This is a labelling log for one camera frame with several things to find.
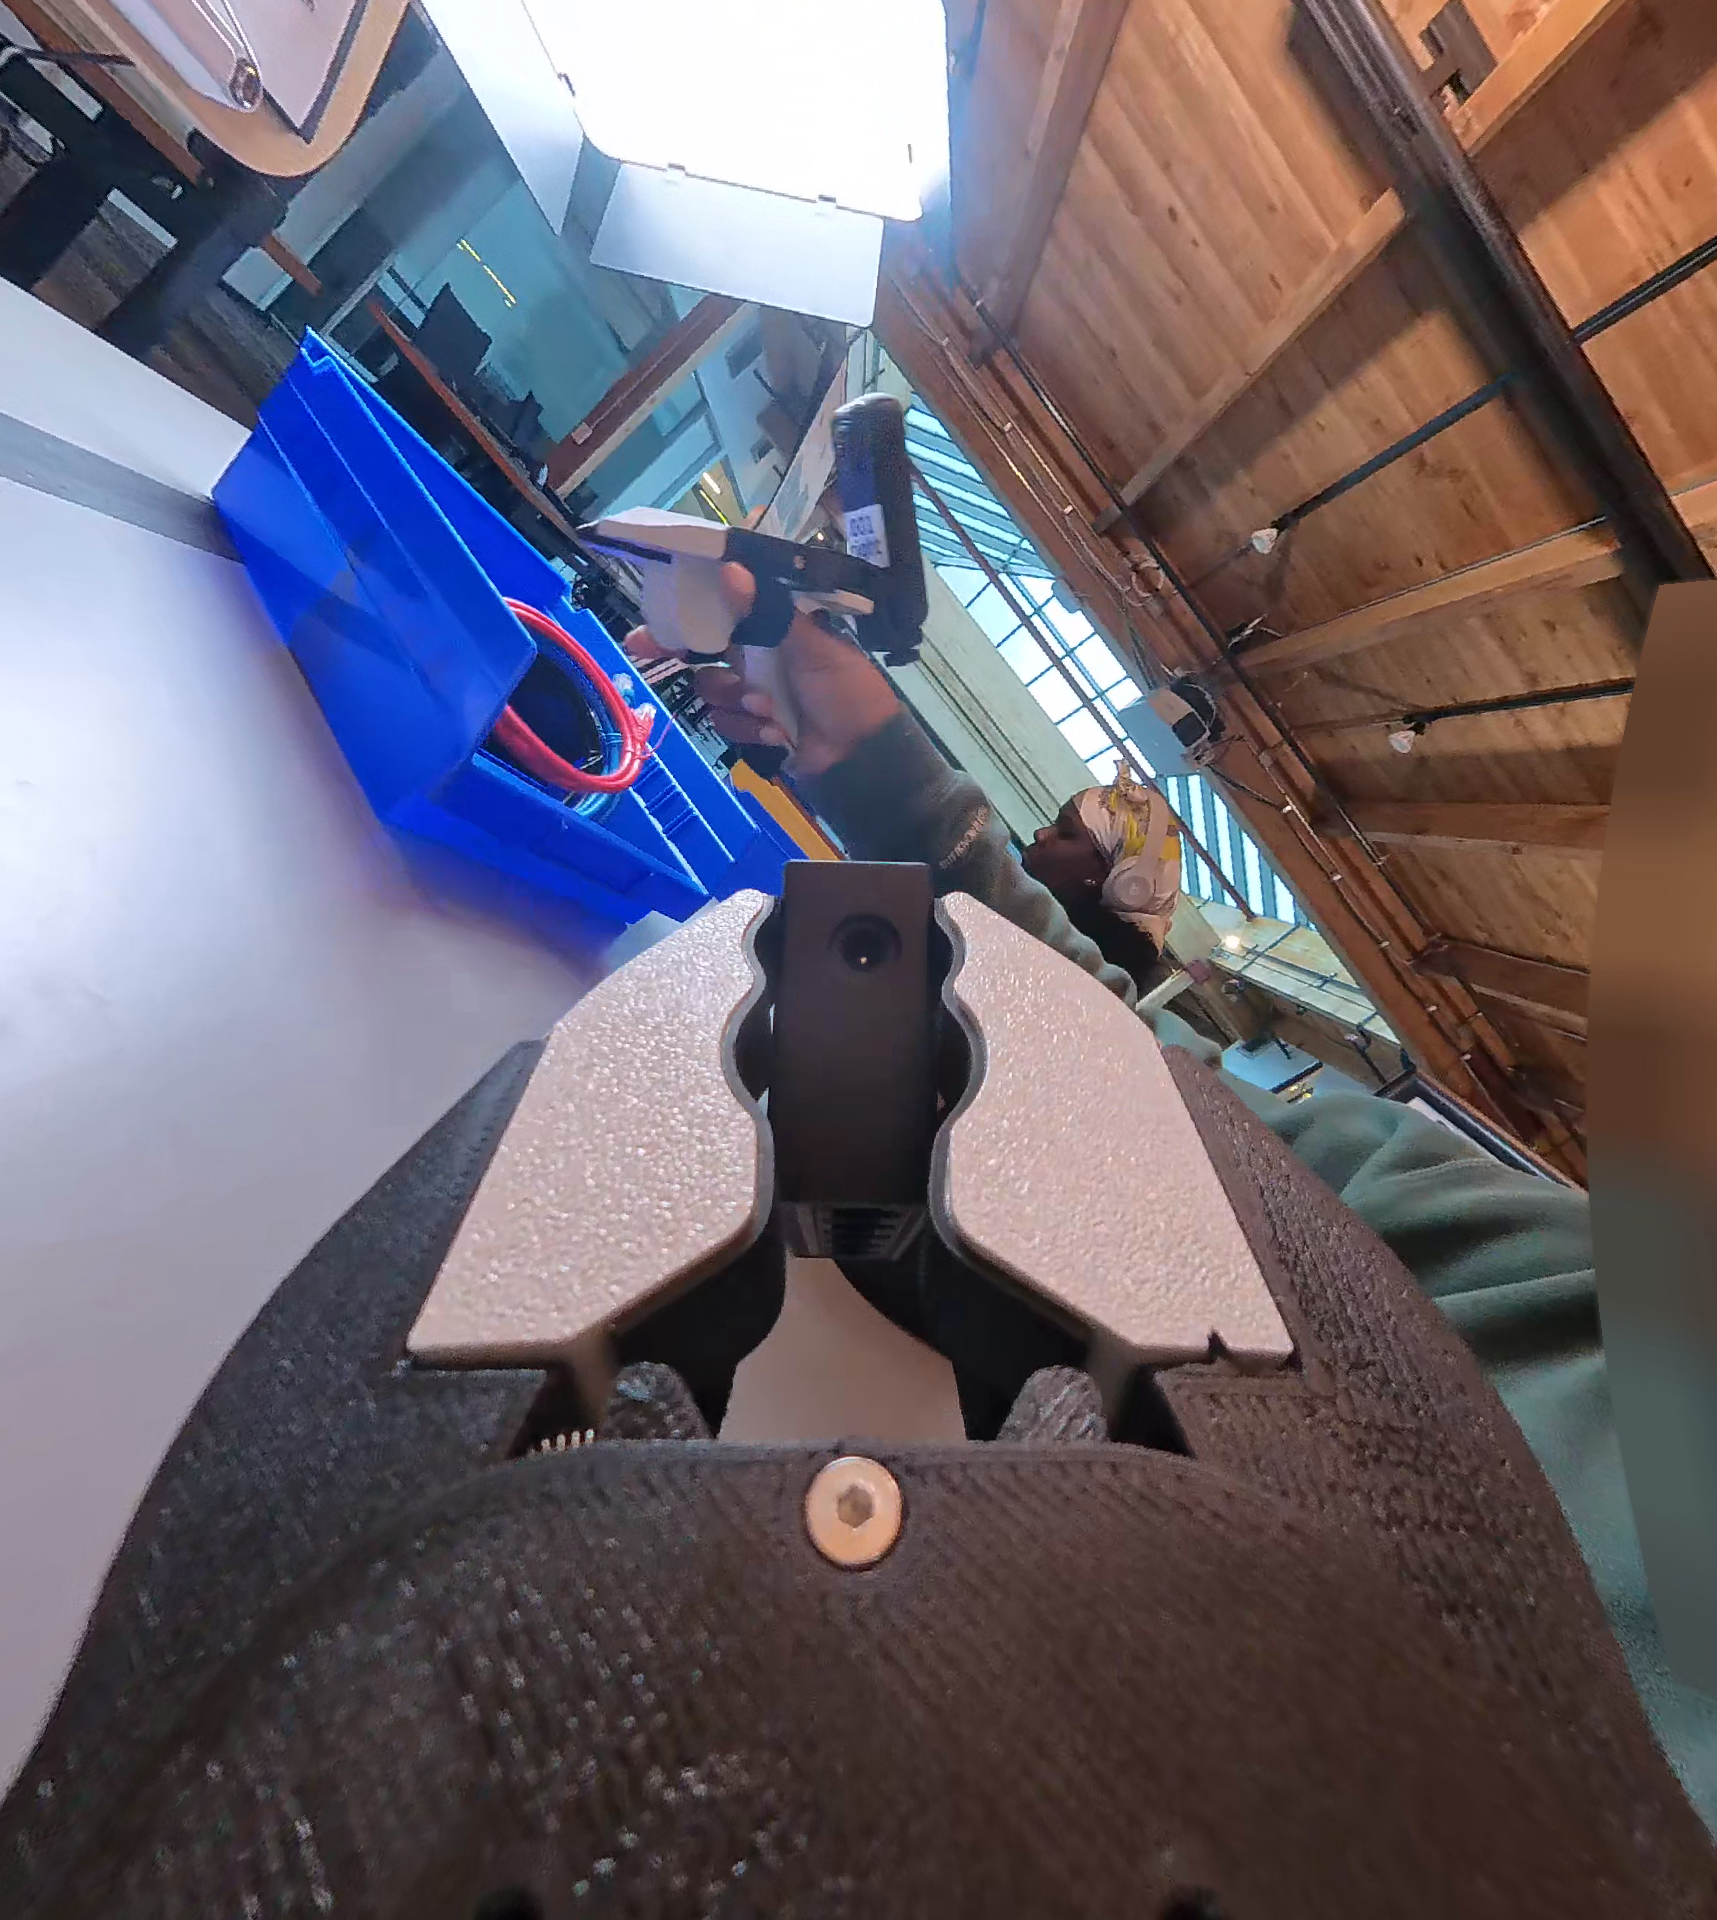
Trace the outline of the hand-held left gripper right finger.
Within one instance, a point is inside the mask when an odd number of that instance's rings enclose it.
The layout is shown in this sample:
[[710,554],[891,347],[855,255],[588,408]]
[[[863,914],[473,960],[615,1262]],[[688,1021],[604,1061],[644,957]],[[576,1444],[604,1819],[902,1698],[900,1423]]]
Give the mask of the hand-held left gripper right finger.
[[978,900],[948,894],[934,923],[969,1051],[933,1155],[944,1244],[1098,1371],[1285,1368],[1296,1343],[1154,1035]]

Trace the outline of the narrow blue plastic bin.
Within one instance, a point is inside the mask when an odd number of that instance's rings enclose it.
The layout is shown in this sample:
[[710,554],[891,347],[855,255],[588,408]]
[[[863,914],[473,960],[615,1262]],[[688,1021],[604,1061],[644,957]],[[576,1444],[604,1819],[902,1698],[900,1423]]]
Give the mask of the narrow blue plastic bin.
[[781,894],[783,870],[806,853],[770,809],[735,778],[741,753],[690,664],[640,631],[621,642],[636,706],[651,710],[651,750],[632,793],[713,900]]

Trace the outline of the wood-edged white table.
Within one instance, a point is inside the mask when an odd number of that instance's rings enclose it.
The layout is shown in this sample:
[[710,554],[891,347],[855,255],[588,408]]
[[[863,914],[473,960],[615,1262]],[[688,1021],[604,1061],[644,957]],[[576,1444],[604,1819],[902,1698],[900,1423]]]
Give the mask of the wood-edged white table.
[[173,160],[212,148],[270,180],[355,132],[404,3],[8,3],[60,52],[111,54],[106,102]]

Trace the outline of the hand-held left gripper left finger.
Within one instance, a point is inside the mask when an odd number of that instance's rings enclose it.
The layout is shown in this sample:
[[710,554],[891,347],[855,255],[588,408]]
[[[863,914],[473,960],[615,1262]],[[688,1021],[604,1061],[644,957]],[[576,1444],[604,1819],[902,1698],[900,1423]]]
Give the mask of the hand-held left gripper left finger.
[[624,1335],[752,1253],[775,1147],[737,1045],[775,905],[710,905],[555,1024],[406,1337],[415,1363],[610,1371]]

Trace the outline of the person's right hand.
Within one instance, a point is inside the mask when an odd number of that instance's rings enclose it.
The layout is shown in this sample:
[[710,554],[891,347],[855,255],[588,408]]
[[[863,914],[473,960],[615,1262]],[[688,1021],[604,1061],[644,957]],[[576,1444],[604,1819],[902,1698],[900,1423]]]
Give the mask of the person's right hand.
[[815,618],[778,647],[688,663],[716,733],[737,750],[772,753],[795,780],[851,761],[900,712],[889,678],[847,637]]

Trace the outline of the bright studio light panel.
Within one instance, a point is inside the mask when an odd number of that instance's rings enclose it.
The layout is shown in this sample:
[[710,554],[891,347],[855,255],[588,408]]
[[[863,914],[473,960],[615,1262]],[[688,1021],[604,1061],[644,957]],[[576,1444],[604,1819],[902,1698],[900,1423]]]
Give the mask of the bright studio light panel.
[[870,329],[889,229],[948,188],[940,3],[422,6],[555,235],[592,266]]

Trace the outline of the black ethernet port block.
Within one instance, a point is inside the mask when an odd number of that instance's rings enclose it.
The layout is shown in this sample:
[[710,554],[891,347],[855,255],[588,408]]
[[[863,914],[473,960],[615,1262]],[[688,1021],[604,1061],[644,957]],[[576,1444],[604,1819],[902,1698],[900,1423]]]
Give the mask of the black ethernet port block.
[[891,1265],[919,1241],[940,1120],[934,896],[905,863],[795,863],[775,918],[768,1117],[790,1250]]

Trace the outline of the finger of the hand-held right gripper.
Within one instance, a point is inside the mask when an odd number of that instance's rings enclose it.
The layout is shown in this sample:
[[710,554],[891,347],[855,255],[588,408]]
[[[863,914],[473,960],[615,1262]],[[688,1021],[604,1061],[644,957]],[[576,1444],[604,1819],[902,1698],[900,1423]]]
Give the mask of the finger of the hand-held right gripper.
[[584,522],[581,541],[607,558],[639,566],[720,564],[737,532],[737,526],[715,519],[640,507]]
[[749,613],[749,570],[731,561],[675,557],[642,561],[644,631],[655,647],[684,660],[722,660]]

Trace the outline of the large blue plastic bin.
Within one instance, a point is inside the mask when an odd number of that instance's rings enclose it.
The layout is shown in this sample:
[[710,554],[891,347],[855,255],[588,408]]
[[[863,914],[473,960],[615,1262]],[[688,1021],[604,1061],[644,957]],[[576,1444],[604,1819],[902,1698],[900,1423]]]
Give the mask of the large blue plastic bin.
[[592,745],[618,745],[578,663],[511,613],[558,613],[565,584],[331,342],[304,336],[214,505],[389,829],[617,929],[706,905],[636,797],[568,801],[491,750],[539,664],[592,706]]

